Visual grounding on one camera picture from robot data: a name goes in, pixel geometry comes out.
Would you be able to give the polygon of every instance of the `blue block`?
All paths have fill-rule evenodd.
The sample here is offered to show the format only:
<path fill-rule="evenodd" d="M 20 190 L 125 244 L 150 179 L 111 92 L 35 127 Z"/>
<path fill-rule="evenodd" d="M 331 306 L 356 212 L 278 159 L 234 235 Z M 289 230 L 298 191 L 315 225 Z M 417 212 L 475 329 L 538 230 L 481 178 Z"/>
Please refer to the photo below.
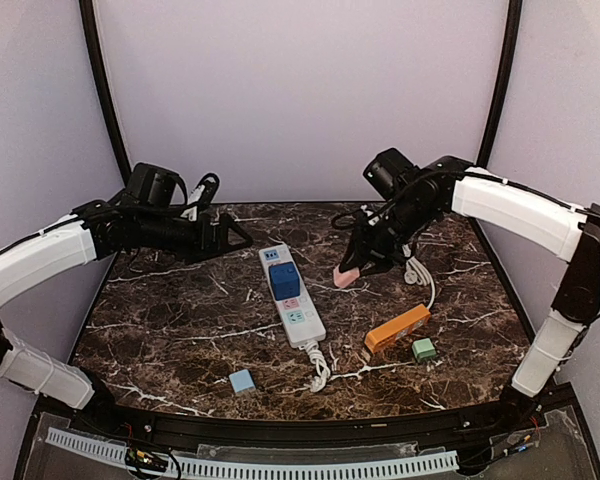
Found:
<path fill-rule="evenodd" d="M 239 372 L 232 373 L 229 375 L 231 386 L 234 392 L 237 394 L 250 392 L 256 389 L 256 385 L 253 383 L 249 370 L 240 370 Z"/>
<path fill-rule="evenodd" d="M 293 262 L 270 266 L 269 279 L 277 301 L 300 296 L 300 274 Z"/>

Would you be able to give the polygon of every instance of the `white cable tray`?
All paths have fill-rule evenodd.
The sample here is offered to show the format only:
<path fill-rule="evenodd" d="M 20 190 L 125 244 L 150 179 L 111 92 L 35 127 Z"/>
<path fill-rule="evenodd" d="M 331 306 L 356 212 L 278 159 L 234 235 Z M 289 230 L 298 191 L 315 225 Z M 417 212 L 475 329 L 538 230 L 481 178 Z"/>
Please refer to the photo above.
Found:
<path fill-rule="evenodd" d="M 127 469 L 124 463 L 126 445 L 103 441 L 75 431 L 49 428 L 46 443 L 100 463 Z M 458 469 L 455 451 L 420 457 L 334 465 L 270 465 L 233 463 L 175 455 L 183 479 L 216 480 L 397 480 L 416 478 Z M 175 478 L 177 469 L 171 459 L 165 477 Z"/>

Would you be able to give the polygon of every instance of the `white cable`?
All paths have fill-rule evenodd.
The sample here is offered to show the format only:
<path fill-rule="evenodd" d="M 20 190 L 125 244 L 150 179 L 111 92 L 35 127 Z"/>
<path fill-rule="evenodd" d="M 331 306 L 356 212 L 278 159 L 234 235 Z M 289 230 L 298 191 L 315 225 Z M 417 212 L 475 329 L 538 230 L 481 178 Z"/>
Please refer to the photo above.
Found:
<path fill-rule="evenodd" d="M 307 355 L 309 355 L 309 360 L 316 366 L 316 372 L 318 372 L 318 375 L 313 377 L 310 390 L 313 393 L 319 392 L 327 385 L 327 382 L 331 377 L 331 370 L 329 370 L 327 361 L 320 351 L 318 342 L 315 340 L 309 340 L 300 347 L 300 350 L 306 351 Z"/>
<path fill-rule="evenodd" d="M 431 299 L 427 305 L 427 310 L 430 310 L 433 306 L 433 302 L 436 300 L 436 284 L 433 281 L 433 276 L 431 276 L 431 272 L 427 270 L 427 267 L 425 267 L 420 260 L 415 257 L 415 255 L 411 255 L 411 249 L 409 248 L 409 245 L 403 245 L 402 252 L 407 258 L 404 281 L 408 285 L 431 286 Z"/>

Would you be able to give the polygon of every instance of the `black frame pole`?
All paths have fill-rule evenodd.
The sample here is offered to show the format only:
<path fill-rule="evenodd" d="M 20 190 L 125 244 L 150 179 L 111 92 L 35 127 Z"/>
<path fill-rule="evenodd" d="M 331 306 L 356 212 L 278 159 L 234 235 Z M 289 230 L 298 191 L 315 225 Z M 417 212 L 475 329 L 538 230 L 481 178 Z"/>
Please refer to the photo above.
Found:
<path fill-rule="evenodd" d="M 104 117 L 104 123 L 107 126 L 109 140 L 113 147 L 113 153 L 116 157 L 120 175 L 126 185 L 131 176 L 131 163 L 129 163 L 129 157 L 127 156 L 127 151 L 124 147 L 122 132 L 120 131 L 120 125 L 113 105 L 109 82 L 107 81 L 107 73 L 104 68 L 104 60 L 100 48 L 100 38 L 98 37 L 98 26 L 93 10 L 93 0 L 79 0 L 79 3 L 84 38 L 87 42 L 91 71 L 93 72 L 93 80 L 96 84 L 96 90 L 100 100 L 102 116 Z"/>
<path fill-rule="evenodd" d="M 480 152 L 476 165 L 486 168 L 489 164 L 493 143 L 498 132 L 498 124 L 502 115 L 504 100 L 507 96 L 507 87 L 509 86 L 509 77 L 511 76 L 511 66 L 513 65 L 513 56 L 516 51 L 516 41 L 518 39 L 518 28 L 520 27 L 520 17 L 522 16 L 522 0 L 509 0 L 509 11 L 507 13 L 507 23 L 504 31 L 504 40 L 502 42 L 502 53 L 500 54 L 500 65 L 498 66 L 498 76 L 493 88 L 493 98 L 489 108 L 487 124 L 484 128 Z"/>

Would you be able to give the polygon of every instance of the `light blue block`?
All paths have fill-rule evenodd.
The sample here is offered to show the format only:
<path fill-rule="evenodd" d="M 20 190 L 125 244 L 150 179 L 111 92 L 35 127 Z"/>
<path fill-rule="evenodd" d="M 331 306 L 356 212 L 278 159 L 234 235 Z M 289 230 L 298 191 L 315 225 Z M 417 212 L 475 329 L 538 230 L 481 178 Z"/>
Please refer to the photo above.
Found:
<path fill-rule="evenodd" d="M 231 380 L 231 386 L 238 395 L 256 389 L 249 370 L 240 370 L 239 372 L 232 373 L 229 375 L 229 380 Z"/>

